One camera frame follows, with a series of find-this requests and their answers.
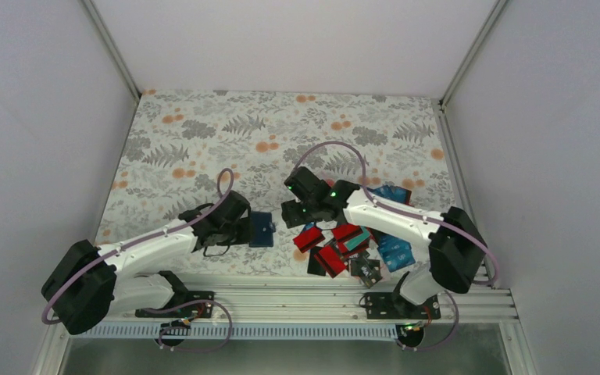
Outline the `dark blue card holder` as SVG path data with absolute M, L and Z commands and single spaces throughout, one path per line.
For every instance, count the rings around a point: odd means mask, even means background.
M 250 248 L 271 248 L 274 245 L 273 235 L 276 227 L 271 212 L 251 212 L 252 232 L 249 240 Z

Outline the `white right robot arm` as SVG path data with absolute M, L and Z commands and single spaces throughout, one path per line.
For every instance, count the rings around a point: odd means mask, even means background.
M 282 205 L 287 227 L 336 221 L 377 230 L 409 243 L 417 268 L 406 272 L 391 302 L 394 312 L 410 318 L 440 291 L 466 294 L 484 261 L 486 242 L 470 216 L 458 207 L 447 212 L 417 209 L 373 195 L 346 180 L 302 182 L 289 177 L 294 199 Z

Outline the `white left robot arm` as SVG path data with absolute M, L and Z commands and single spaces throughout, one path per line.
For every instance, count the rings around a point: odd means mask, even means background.
M 180 314 L 186 306 L 184 287 L 163 263 L 211 246 L 248 243 L 250 214 L 249 201 L 229 191 L 216 203 L 187 210 L 129 240 L 72 244 L 41 287 L 47 302 L 43 323 L 61 323 L 70 334 L 82 334 L 107 316 L 132 310 Z

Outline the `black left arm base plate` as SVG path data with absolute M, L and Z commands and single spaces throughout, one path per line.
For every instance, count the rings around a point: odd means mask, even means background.
M 212 303 L 215 297 L 214 291 L 187 291 L 176 293 L 162 308 L 158 309 L 137 309 L 135 316 L 137 318 L 210 318 L 212 316 Z M 197 305 L 187 305 L 180 307 L 187 302 L 197 300 L 208 300 L 208 303 Z

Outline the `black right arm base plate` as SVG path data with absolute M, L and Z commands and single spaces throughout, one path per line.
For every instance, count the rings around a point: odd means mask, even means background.
M 428 320 L 441 317 L 436 295 L 414 305 L 392 292 L 368 292 L 359 300 L 368 320 Z

